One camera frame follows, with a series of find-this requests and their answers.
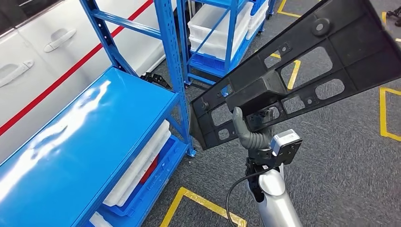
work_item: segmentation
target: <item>black cable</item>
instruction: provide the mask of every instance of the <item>black cable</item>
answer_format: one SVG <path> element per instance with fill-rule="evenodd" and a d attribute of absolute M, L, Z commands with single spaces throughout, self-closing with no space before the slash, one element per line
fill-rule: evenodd
<path fill-rule="evenodd" d="M 263 170 L 263 171 L 261 171 L 261 172 L 257 172 L 257 173 L 254 173 L 254 174 L 251 174 L 251 175 L 248 175 L 248 176 L 244 176 L 243 178 L 237 180 L 237 181 L 231 186 L 230 190 L 228 190 L 227 197 L 226 197 L 226 212 L 227 212 L 228 220 L 230 220 L 230 223 L 231 223 L 231 225 L 232 225 L 233 227 L 237 227 L 237 226 L 238 226 L 238 225 L 236 226 L 236 225 L 234 224 L 234 222 L 232 221 L 232 219 L 231 219 L 231 217 L 230 217 L 230 211 L 229 211 L 229 209 L 228 209 L 228 200 L 230 199 L 230 195 L 231 195 L 231 192 L 233 191 L 233 189 L 234 189 L 239 183 L 241 183 L 242 181 L 247 180 L 248 178 L 251 178 L 251 177 L 254 177 L 254 176 L 259 176 L 259 175 L 261 175 L 261 174 L 263 174 L 263 173 L 266 173 L 266 172 L 268 172 L 268 171 L 270 171 L 270 170 L 272 170 L 272 169 L 273 169 L 273 167 L 269 167 L 269 168 L 267 168 L 267 169 L 265 169 L 265 170 Z"/>

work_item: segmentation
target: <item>black bracket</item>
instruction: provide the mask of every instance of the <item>black bracket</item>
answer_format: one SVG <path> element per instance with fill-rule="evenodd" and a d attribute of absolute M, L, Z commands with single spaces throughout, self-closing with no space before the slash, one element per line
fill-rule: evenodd
<path fill-rule="evenodd" d="M 142 80 L 145 80 L 150 83 L 157 83 L 166 89 L 169 89 L 169 90 L 172 89 L 172 87 L 167 83 L 167 81 L 158 74 L 147 72 L 147 73 L 145 73 L 145 75 L 141 76 L 140 78 Z"/>
<path fill-rule="evenodd" d="M 281 70 L 311 50 L 323 47 L 332 69 L 296 88 L 288 90 Z M 276 50 L 281 61 L 267 68 L 264 60 Z M 281 34 L 241 63 L 233 71 L 191 102 L 190 134 L 203 149 L 237 138 L 231 120 L 215 125 L 212 111 L 227 103 L 230 111 L 242 108 L 251 131 L 272 126 L 295 116 L 330 105 L 370 88 L 400 78 L 401 51 L 386 32 L 369 0 L 322 0 Z M 341 93 L 320 99 L 316 88 L 338 79 Z M 232 92 L 224 97 L 222 90 Z M 287 111 L 283 103 L 294 97 L 304 108 Z M 278 116 L 266 117 L 276 108 Z M 220 139 L 218 133 L 228 130 Z"/>

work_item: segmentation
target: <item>red object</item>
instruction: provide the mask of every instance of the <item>red object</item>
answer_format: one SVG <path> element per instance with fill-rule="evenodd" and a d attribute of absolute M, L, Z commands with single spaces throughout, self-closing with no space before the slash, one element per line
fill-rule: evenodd
<path fill-rule="evenodd" d="M 143 4 L 137 11 L 135 11 L 128 20 L 134 20 L 143 11 L 146 10 L 153 0 L 148 0 Z M 115 37 L 118 33 L 122 31 L 124 27 L 118 26 L 113 32 L 111 32 L 112 37 Z M 44 92 L 42 92 L 38 97 L 36 97 L 32 102 L 20 110 L 16 115 L 14 115 L 10 120 L 8 120 L 4 125 L 0 127 L 0 136 L 4 134 L 9 128 L 11 128 L 15 123 L 17 123 L 21 118 L 23 118 L 29 111 L 31 111 L 36 105 L 38 105 L 44 98 L 46 98 L 52 91 L 54 91 L 60 84 L 62 84 L 68 77 L 70 77 L 75 71 L 77 71 L 85 62 L 87 62 L 93 55 L 95 55 L 100 49 L 102 49 L 102 44 L 98 44 L 89 53 L 87 53 L 81 60 L 79 60 L 71 69 L 67 70 L 60 78 L 58 78 L 53 84 L 51 84 Z"/>
<path fill-rule="evenodd" d="M 142 179 L 139 181 L 139 183 L 144 184 L 149 176 L 153 173 L 153 171 L 156 169 L 157 162 L 159 159 L 159 155 L 156 156 L 155 160 L 153 160 L 152 164 L 150 164 L 149 169 L 146 171 L 145 175 L 143 175 Z"/>

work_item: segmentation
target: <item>white car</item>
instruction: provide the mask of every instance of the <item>white car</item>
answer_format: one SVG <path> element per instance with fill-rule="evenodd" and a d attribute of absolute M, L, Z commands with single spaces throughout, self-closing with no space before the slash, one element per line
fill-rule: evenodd
<path fill-rule="evenodd" d="M 151 0 L 97 3 L 158 28 Z M 160 40 L 108 28 L 138 75 L 164 59 Z M 99 45 L 78 0 L 0 0 L 0 163 L 111 65 Z"/>

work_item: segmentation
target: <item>storage bin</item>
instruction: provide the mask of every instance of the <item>storage bin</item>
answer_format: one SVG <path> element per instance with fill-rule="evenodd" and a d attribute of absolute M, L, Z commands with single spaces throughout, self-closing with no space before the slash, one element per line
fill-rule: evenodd
<path fill-rule="evenodd" d="M 151 162 L 154 160 L 163 145 L 170 137 L 171 133 L 168 130 L 169 125 L 170 123 L 166 120 L 162 122 L 160 127 L 146 143 L 142 151 L 131 163 L 130 167 L 128 167 L 127 171 L 125 171 L 120 180 L 107 195 L 106 199 L 103 201 L 103 204 L 110 207 L 116 204 L 120 204 L 120 206 L 123 205 L 125 202 L 123 196 L 127 193 L 131 194 L 142 176 L 146 173 L 146 170 L 149 168 Z"/>
<path fill-rule="evenodd" d="M 239 47 L 241 47 L 245 43 L 246 39 L 243 39 L 243 41 L 240 43 Z M 233 62 L 240 62 L 240 58 L 242 56 L 238 55 L 235 53 L 234 57 L 232 57 L 231 62 L 230 62 L 230 67 L 232 68 L 232 63 Z M 196 64 L 212 67 L 214 69 L 217 69 L 225 75 L 225 70 L 224 70 L 224 64 L 225 61 L 222 59 L 218 59 L 214 56 L 208 55 L 208 54 L 197 54 L 192 58 L 192 61 Z"/>
<path fill-rule="evenodd" d="M 163 137 L 160 139 L 158 142 L 157 146 L 154 148 L 154 151 L 150 154 L 148 159 L 144 162 L 145 164 L 139 171 L 139 173 L 135 176 L 135 178 L 132 180 L 132 183 L 130 186 L 125 190 L 124 194 L 120 198 L 120 200 L 116 203 L 117 206 L 121 207 L 124 205 L 124 203 L 127 201 L 128 197 L 132 194 L 134 191 L 135 187 L 139 184 L 141 178 L 143 175 L 145 175 L 146 171 L 149 169 L 150 165 L 152 164 L 153 160 L 155 160 L 156 156 L 159 154 L 160 150 L 163 148 L 165 143 L 167 142 L 168 138 L 170 138 L 171 132 L 167 131 L 163 135 Z"/>
<path fill-rule="evenodd" d="M 113 227 L 108 223 L 101 214 L 95 212 L 90 220 L 85 224 L 85 227 Z"/>
<path fill-rule="evenodd" d="M 242 23 L 236 30 L 237 36 L 235 36 L 233 40 L 233 47 L 231 49 L 231 60 L 234 57 L 235 53 L 238 51 L 238 48 L 241 45 L 242 41 L 245 39 L 246 33 L 248 31 L 249 19 L 247 19 L 245 23 Z M 191 36 L 189 36 L 189 40 L 191 42 L 191 51 L 195 52 L 202 43 L 202 40 L 196 39 Z M 208 54 L 224 61 L 224 59 L 226 59 L 226 51 L 227 45 L 222 46 L 206 41 L 199 49 L 198 53 Z"/>
<path fill-rule="evenodd" d="M 256 12 L 256 14 L 254 16 L 251 16 L 248 25 L 248 34 L 246 35 L 247 40 L 250 40 L 253 34 L 256 32 L 256 30 L 259 29 L 259 27 L 266 18 L 266 12 L 268 9 L 269 9 L 269 1 L 266 0 L 259 8 L 259 10 Z"/>
<path fill-rule="evenodd" d="M 252 6 L 252 2 L 247 2 L 242 10 L 238 13 L 235 23 L 234 40 L 239 39 L 239 36 L 242 35 L 242 31 L 238 28 L 243 28 L 245 24 L 248 25 L 251 18 L 250 13 Z M 195 16 L 188 22 L 190 38 L 192 38 L 192 40 L 200 40 L 202 42 L 209 32 L 211 32 L 211 29 L 217 23 L 220 17 L 224 14 L 225 10 L 226 9 L 224 8 L 204 4 L 202 8 L 195 14 Z M 219 46 L 227 46 L 229 20 L 230 12 L 227 13 L 206 42 Z"/>
<path fill-rule="evenodd" d="M 143 203 L 150 200 L 148 192 L 157 190 L 159 187 L 163 188 L 168 182 L 168 179 L 181 160 L 179 157 L 182 158 L 184 155 L 182 153 L 182 146 L 185 145 L 177 137 L 171 136 L 160 151 L 157 167 L 149 179 L 144 184 L 139 183 L 135 187 L 122 207 L 102 205 L 100 210 L 105 209 L 121 217 L 137 217 L 138 214 L 141 214 L 143 212 Z"/>
<path fill-rule="evenodd" d="M 254 16 L 265 2 L 269 3 L 269 0 L 249 0 L 249 1 L 253 2 L 251 16 Z"/>

